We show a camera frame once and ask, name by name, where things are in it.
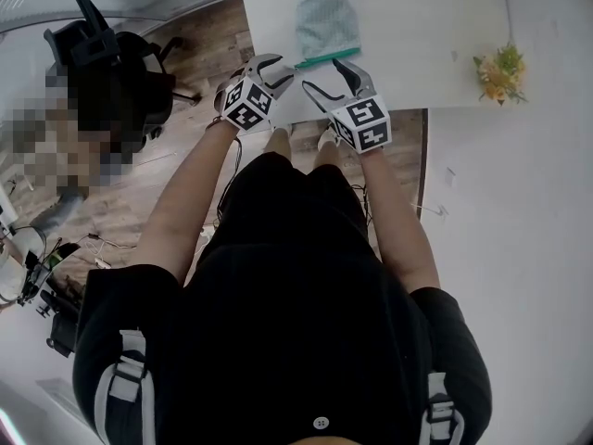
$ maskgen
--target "shoe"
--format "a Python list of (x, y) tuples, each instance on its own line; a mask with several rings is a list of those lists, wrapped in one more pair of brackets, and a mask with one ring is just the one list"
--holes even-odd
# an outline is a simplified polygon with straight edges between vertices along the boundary
[(340, 137), (337, 136), (337, 133), (334, 132), (334, 129), (328, 127), (325, 132), (322, 133), (322, 137), (319, 139), (317, 143), (317, 149), (319, 151), (322, 150), (322, 146), (325, 145), (327, 142), (332, 142), (335, 146), (340, 145)]
[(286, 133), (288, 134), (288, 138), (290, 138), (290, 135), (293, 134), (293, 124), (292, 123), (289, 123), (288, 125), (279, 125), (278, 127), (275, 127), (275, 126), (271, 127), (272, 132), (276, 132), (279, 129), (286, 130)]

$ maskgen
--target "shoulder strap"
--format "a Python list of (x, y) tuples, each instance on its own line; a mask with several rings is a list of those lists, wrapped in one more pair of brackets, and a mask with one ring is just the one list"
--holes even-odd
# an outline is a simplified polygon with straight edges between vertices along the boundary
[(445, 373), (428, 375), (428, 409), (424, 411), (419, 445), (460, 445), (465, 421), (445, 389)]
[(155, 387), (152, 375), (145, 368), (146, 340), (141, 331), (121, 330), (122, 352), (120, 361), (111, 364), (101, 375), (95, 393), (95, 426), (105, 445), (114, 445), (107, 436), (107, 408), (112, 401), (142, 406), (143, 445), (156, 445)]

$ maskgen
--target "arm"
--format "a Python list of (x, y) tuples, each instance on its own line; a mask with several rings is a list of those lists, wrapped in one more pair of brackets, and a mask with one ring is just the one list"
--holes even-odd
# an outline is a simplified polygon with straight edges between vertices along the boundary
[(183, 283), (222, 163), (237, 132), (230, 123), (220, 121), (204, 133), (158, 199), (133, 253), (132, 265), (157, 265)]
[(360, 155), (372, 220), (385, 266), (408, 293), (440, 288), (428, 238), (381, 149)]

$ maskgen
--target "white desk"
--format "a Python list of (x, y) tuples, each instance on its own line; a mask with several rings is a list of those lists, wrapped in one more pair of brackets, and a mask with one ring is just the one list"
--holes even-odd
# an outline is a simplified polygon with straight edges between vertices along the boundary
[[(303, 60), (296, 37), (298, 0), (244, 0), (256, 53)], [(362, 53), (351, 60), (373, 78), (389, 109), (480, 105), (472, 57), (509, 40), (504, 0), (350, 0), (358, 14)], [(332, 95), (347, 94), (334, 66), (302, 76)], [(279, 117), (297, 122), (322, 118), (300, 80), (283, 95)]]

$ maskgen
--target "button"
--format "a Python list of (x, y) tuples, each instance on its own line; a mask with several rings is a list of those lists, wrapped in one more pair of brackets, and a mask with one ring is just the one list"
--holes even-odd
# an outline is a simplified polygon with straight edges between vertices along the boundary
[(313, 421), (313, 426), (318, 430), (323, 430), (324, 428), (327, 428), (328, 425), (330, 425), (330, 419), (327, 417), (317, 417)]

